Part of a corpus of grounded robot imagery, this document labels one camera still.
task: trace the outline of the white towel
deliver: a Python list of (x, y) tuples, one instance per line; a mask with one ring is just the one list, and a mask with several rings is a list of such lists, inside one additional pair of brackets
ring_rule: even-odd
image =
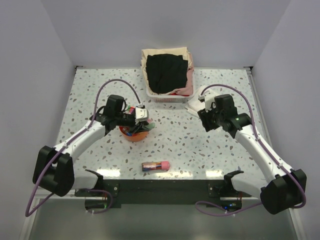
[[(199, 87), (194, 94), (194, 97), (191, 98), (187, 104), (185, 105), (185, 108), (187, 109), (187, 112), (192, 114), (193, 116), (199, 118), (198, 111), (204, 109), (206, 107), (205, 102), (199, 101), (199, 95), (201, 92), (205, 89), (206, 86)], [(207, 93), (208, 91), (215, 93), (212, 89), (208, 89), (205, 91)]]

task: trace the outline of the speckled table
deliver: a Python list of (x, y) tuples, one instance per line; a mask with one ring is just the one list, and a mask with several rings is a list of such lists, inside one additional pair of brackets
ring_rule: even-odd
[[(74, 163), (76, 170), (90, 169), (112, 179), (221, 179), (224, 174), (241, 168), (246, 176), (263, 180), (264, 176), (247, 151), (222, 129), (206, 132), (201, 121), (185, 109), (185, 103), (153, 102), (146, 94), (142, 72), (136, 69), (77, 69), (58, 141), (69, 138), (87, 122), (93, 113), (99, 87), (107, 80), (121, 78), (134, 86), (155, 121), (156, 128), (145, 140), (128, 142), (119, 129), (94, 143)], [(198, 88), (214, 83), (226, 84), (242, 91), (251, 102), (256, 125), (262, 126), (245, 70), (196, 69), (193, 79)], [(238, 112), (248, 107), (237, 93), (218, 88), (221, 94), (232, 94)], [(121, 82), (107, 85), (98, 106), (106, 104), (110, 94), (121, 95), (128, 104), (136, 104), (134, 94)], [(169, 161), (168, 172), (144, 173), (141, 163)]]

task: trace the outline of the bottle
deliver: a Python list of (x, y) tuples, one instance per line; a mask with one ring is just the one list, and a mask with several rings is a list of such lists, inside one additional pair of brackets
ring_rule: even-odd
[(147, 161), (142, 163), (142, 172), (168, 171), (170, 163), (168, 161)]

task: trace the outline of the pink bottle cap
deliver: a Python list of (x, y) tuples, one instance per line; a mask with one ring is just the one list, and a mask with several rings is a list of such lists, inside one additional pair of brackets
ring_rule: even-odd
[(161, 162), (161, 169), (162, 170), (168, 171), (169, 168), (170, 168), (170, 163), (168, 161), (162, 161)]

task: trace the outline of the cloth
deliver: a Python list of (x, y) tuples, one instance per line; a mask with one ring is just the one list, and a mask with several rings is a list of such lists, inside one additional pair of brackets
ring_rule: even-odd
[[(176, 56), (182, 55), (183, 60), (188, 61), (188, 71), (187, 71), (187, 84), (185, 87), (181, 89), (175, 89), (173, 91), (167, 93), (157, 94), (154, 93), (149, 87), (148, 75), (147, 75), (147, 58), (148, 56), (159, 55), (159, 54), (173, 54)], [(141, 70), (143, 73), (143, 78), (145, 80), (146, 87), (152, 95), (171, 95), (177, 93), (178, 95), (192, 95), (193, 94), (193, 72), (194, 72), (194, 64), (191, 53), (188, 51), (186, 47), (179, 48), (169, 48), (169, 49), (143, 49), (141, 51)]]
[[(187, 109), (187, 112), (192, 114), (193, 116), (199, 118), (199, 115), (198, 115), (198, 111), (204, 109), (206, 107), (206, 104), (205, 102), (200, 102), (199, 101), (199, 95), (201, 94), (201, 92), (205, 89), (206, 86), (201, 86), (199, 87), (196, 91), (195, 91), (195, 94), (194, 94), (194, 97), (191, 98), (187, 104), (185, 105), (185, 108)], [(212, 92), (213, 94), (215, 93), (212, 89), (207, 89), (205, 93), (207, 92)]]
[(149, 55), (146, 73), (149, 87), (156, 94), (166, 94), (187, 85), (188, 61), (182, 55)]

